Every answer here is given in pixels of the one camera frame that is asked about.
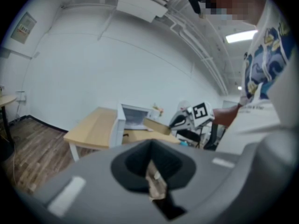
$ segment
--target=black baseboard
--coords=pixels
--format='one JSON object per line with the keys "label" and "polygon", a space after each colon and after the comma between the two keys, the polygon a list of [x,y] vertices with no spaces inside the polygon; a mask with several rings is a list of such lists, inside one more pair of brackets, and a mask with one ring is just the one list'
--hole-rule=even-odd
{"label": "black baseboard", "polygon": [[[53,126],[53,125],[49,125],[49,124],[47,124],[47,123],[41,121],[40,119],[37,119],[37,118],[33,117],[32,115],[24,115],[24,116],[20,117],[20,120],[19,120],[19,121],[21,121],[21,120],[23,120],[23,119],[28,119],[28,118],[34,119],[34,120],[37,121],[38,123],[41,123],[42,125],[45,125],[45,126],[47,126],[47,127],[49,127],[49,128],[58,130],[58,131],[60,131],[60,132],[63,132],[63,133],[67,133],[67,132],[68,132],[67,130],[64,130],[64,129],[55,127],[55,126]],[[13,125],[15,124],[16,121],[17,121],[17,120],[10,121],[10,122],[9,122],[9,126],[13,126]]]}

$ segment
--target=person's arm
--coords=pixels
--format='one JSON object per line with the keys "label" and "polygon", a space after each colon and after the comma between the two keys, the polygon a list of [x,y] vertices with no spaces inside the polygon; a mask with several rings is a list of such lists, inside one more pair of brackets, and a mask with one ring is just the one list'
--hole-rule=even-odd
{"label": "person's arm", "polygon": [[222,108],[222,109],[213,109],[215,119],[213,121],[214,124],[230,126],[235,117],[237,116],[239,108],[242,105],[238,104],[230,108]]}

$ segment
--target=white table leg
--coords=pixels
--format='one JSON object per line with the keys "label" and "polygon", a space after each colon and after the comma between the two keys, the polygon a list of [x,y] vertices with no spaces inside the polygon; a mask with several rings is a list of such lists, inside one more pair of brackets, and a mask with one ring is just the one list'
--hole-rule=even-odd
{"label": "white table leg", "polygon": [[70,144],[71,154],[73,156],[74,161],[76,162],[76,161],[79,160],[79,155],[78,155],[78,152],[77,152],[76,145],[74,145],[72,143],[69,143],[69,144]]}

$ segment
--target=round table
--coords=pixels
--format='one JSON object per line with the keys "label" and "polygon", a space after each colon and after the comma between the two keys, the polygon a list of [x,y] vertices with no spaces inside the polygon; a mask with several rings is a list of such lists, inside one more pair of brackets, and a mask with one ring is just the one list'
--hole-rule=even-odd
{"label": "round table", "polygon": [[9,131],[8,120],[6,117],[5,106],[14,102],[17,99],[14,95],[5,95],[0,97],[0,107],[2,110],[3,124],[7,135],[7,141],[0,137],[0,161],[4,161],[14,152],[14,140]]}

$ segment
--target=air conditioning unit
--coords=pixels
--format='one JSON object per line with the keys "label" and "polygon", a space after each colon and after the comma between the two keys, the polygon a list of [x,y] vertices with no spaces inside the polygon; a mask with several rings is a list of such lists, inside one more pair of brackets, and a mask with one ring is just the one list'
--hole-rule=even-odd
{"label": "air conditioning unit", "polygon": [[152,22],[156,16],[163,17],[168,9],[153,0],[118,0],[116,10]]}

